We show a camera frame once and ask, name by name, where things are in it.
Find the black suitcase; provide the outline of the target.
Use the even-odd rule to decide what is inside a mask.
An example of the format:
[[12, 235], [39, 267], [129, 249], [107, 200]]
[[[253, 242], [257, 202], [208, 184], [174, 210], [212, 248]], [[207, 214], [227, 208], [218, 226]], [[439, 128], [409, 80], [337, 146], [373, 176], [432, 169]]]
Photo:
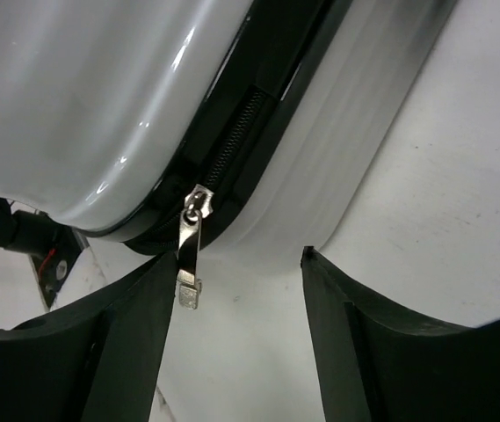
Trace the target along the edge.
[[0, 1], [0, 198], [277, 273], [328, 242], [453, 1]]

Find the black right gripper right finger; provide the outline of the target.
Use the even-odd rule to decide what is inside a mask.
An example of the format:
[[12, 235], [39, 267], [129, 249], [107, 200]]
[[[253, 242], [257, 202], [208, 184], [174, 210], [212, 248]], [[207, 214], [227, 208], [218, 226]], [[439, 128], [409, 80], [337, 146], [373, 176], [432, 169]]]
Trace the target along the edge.
[[303, 293], [328, 421], [500, 421], [500, 319], [426, 316], [308, 246]]

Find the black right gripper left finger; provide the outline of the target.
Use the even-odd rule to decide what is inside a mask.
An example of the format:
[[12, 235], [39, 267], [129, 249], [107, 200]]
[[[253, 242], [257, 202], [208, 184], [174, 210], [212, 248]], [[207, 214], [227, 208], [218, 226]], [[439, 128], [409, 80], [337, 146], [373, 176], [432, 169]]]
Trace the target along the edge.
[[147, 421], [170, 326], [176, 256], [0, 330], [0, 421]]

